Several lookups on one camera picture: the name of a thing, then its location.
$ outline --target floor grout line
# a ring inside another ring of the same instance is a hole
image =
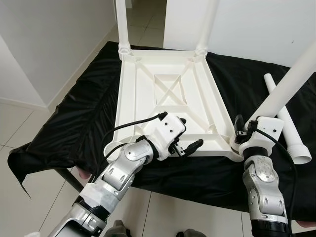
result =
[[[41,226],[40,226],[40,228],[39,228],[39,232],[40,232],[41,228],[43,227],[43,225],[44,225],[44,223],[45,223],[45,221],[46,221],[46,219],[47,219],[47,217],[48,217],[48,215],[49,215],[51,209],[53,208],[53,205],[55,204],[55,202],[56,202],[56,200],[57,200],[57,198],[58,198],[58,196],[59,196],[61,190],[63,189],[65,183],[66,183],[66,180],[64,181],[63,185],[61,186],[61,188],[60,188],[60,190],[59,190],[59,192],[58,192],[58,194],[57,194],[57,196],[56,196],[56,198],[55,198],[53,204],[51,205],[51,207],[50,207],[50,209],[49,209],[49,211],[48,211],[46,217],[44,218],[44,221],[43,221],[43,223],[41,224]]]
[[[160,31],[163,31],[164,29],[161,29],[161,28],[154,28],[154,27],[147,27],[148,29],[152,29],[152,30],[160,30]]]
[[[240,212],[240,217],[241,217],[241,229],[242,229],[242,237],[244,237],[243,235],[243,223],[242,223],[242,212]]]
[[[145,29],[144,29],[144,31],[143,31],[143,33],[142,33],[142,36],[140,37],[140,39],[139,39],[139,41],[138,41],[138,43],[137,43],[137,46],[139,46],[139,42],[142,40],[142,37],[145,35],[146,29],[147,29],[147,27],[148,27],[150,21],[152,20],[152,18],[153,18],[153,15],[151,16],[151,18],[150,18],[150,20],[148,21],[147,25],[144,27]]]
[[[6,145],[1,145],[1,146],[4,146],[4,147],[9,147],[9,148],[13,148],[13,149],[16,149],[16,147],[10,147],[10,146],[6,146]]]
[[[152,192],[150,192],[150,196],[149,196],[149,202],[148,202],[148,207],[147,207],[147,212],[146,212],[146,217],[145,217],[145,223],[144,223],[144,227],[143,227],[142,237],[144,235],[144,230],[145,230],[145,226],[146,226],[147,214],[148,214],[148,210],[149,210],[149,204],[150,204],[151,197],[152,197]]]
[[[23,123],[17,128],[17,130],[15,130],[15,132],[12,134],[12,136],[7,140],[7,142],[4,144],[4,146],[6,146],[6,144],[10,141],[10,139],[14,136],[14,134],[20,129],[20,127],[25,123],[26,120],[28,120],[28,118],[32,115],[32,113],[34,112],[34,110],[30,113],[30,115],[23,121]]]

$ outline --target white floor tile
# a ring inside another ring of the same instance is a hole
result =
[[[126,11],[127,23],[130,26],[146,27],[153,15],[153,9],[143,6],[132,8]]]
[[[242,215],[243,236],[244,237],[252,237],[251,221],[250,221],[249,213],[242,212],[241,215]],[[306,231],[311,231],[311,230],[316,230],[316,227],[304,228],[304,227],[301,227],[300,225],[298,225],[296,221],[292,221],[292,232],[293,233],[306,232]]]
[[[147,28],[141,37],[139,46],[163,47],[164,30]]]
[[[248,212],[241,212],[243,237],[252,237],[251,221]]]
[[[0,144],[5,145],[10,137],[31,114],[32,110],[0,104]]]
[[[150,193],[134,187],[129,188],[122,201],[118,203],[114,212],[110,215],[108,224],[101,236],[105,234],[108,228],[113,226],[115,220],[122,220],[125,227],[130,229],[133,237],[142,237]]]
[[[138,45],[140,38],[142,37],[145,31],[145,27],[138,26],[128,26],[128,40],[132,45]],[[115,26],[110,32],[109,41],[118,42],[119,41],[119,32],[118,27]]]
[[[240,211],[152,193],[143,237],[175,237],[195,229],[209,237],[242,237]]]
[[[80,178],[77,168],[72,168],[71,173],[82,185],[86,185],[88,182],[88,179]],[[78,195],[79,193],[68,182],[65,182],[40,229],[41,236],[45,237],[50,234],[60,220],[68,213]]]
[[[6,146],[17,148],[31,142],[50,116],[50,112],[33,111],[22,126],[10,138]]]
[[[157,0],[153,11],[154,15],[166,16],[167,0]]]
[[[30,199],[7,165],[10,150],[0,150],[0,236],[22,237],[40,229],[64,180],[55,170],[27,175],[23,185]]]
[[[149,28],[164,30],[165,15],[154,15],[148,24]]]
[[[157,3],[161,0],[136,0],[134,1],[133,8],[132,9],[154,9],[154,7],[157,5]]]

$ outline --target table leg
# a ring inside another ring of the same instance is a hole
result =
[[[55,170],[79,193],[83,190],[83,185],[72,175],[68,169]]]

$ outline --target black cloth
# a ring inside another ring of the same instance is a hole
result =
[[[136,49],[156,49],[134,47]],[[231,120],[238,114],[248,119],[268,96],[263,79],[271,73],[276,83],[288,67],[208,53],[207,63]],[[114,127],[121,61],[118,44],[108,42],[35,139],[11,151],[8,164],[22,182],[29,173],[53,168],[95,172],[102,159],[101,138]],[[289,113],[309,148],[313,160],[297,165],[298,190],[293,217],[316,220],[316,74],[287,104]],[[285,144],[284,137],[279,141]],[[288,161],[273,148],[271,158],[280,179],[279,188],[289,204],[292,171]],[[247,211],[247,194],[242,182],[243,162],[226,157],[168,158],[154,160],[137,175],[133,186],[208,205]]]

